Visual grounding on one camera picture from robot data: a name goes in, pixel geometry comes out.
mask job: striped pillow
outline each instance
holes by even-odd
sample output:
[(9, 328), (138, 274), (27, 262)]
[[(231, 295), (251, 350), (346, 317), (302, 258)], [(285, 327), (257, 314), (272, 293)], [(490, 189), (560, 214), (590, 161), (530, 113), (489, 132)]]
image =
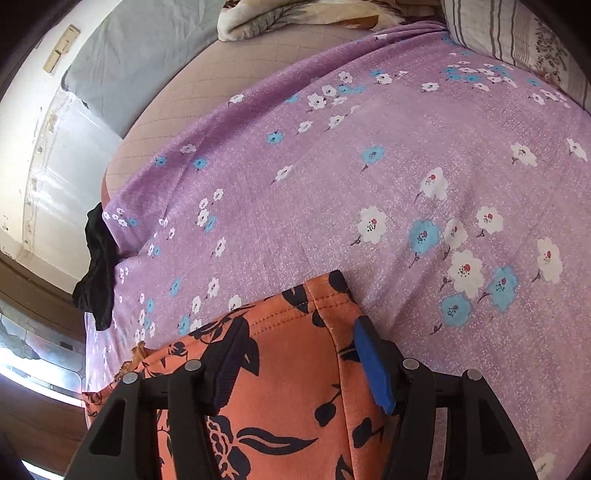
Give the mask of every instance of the striped pillow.
[(591, 112), (591, 86), (571, 54), (518, 0), (441, 0), (453, 41), (529, 70)]

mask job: purple bedsheet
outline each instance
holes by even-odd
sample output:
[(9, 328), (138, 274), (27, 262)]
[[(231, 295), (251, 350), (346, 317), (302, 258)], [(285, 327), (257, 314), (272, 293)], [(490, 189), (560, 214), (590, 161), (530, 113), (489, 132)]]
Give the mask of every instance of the purple bedsheet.
[(591, 119), (432, 22), (229, 99), (106, 208), (128, 257), (87, 380), (228, 309), (340, 269), (386, 338), (483, 372), (540, 478), (591, 441)]

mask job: blue gripper pad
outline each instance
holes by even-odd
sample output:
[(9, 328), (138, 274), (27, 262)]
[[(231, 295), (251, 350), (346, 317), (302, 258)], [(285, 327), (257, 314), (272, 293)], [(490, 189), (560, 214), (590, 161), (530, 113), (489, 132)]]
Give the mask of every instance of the blue gripper pad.
[(379, 357), (374, 343), (365, 331), (361, 319), (353, 325), (353, 341), (368, 379), (374, 401), (387, 414), (394, 412), (396, 401), (392, 395), (391, 378), (386, 366)]

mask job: metal screw head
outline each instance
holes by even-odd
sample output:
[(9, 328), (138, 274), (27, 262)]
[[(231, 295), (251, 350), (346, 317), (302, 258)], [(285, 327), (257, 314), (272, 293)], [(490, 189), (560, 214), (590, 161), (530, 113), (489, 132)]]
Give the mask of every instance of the metal screw head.
[(135, 383), (135, 381), (138, 379), (138, 374), (135, 372), (129, 372), (128, 374), (125, 374), (123, 376), (123, 383), (127, 384), (127, 385), (131, 385), (132, 383)]
[(185, 370), (187, 372), (195, 372), (201, 368), (201, 362), (199, 360), (189, 360), (185, 364)]
[(482, 378), (482, 374), (476, 368), (468, 370), (467, 375), (470, 380), (480, 380)]
[(405, 358), (402, 362), (402, 366), (407, 370), (416, 370), (419, 366), (418, 360), (414, 358)]

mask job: black cloth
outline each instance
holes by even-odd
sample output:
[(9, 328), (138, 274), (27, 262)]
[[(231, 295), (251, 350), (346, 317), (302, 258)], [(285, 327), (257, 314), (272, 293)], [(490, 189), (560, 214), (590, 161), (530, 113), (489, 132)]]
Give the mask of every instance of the black cloth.
[(88, 212), (85, 232), (90, 267), (76, 284), (72, 298), (80, 310), (93, 314), (96, 330), (102, 331), (111, 325), (118, 254), (117, 244), (103, 221), (100, 203)]

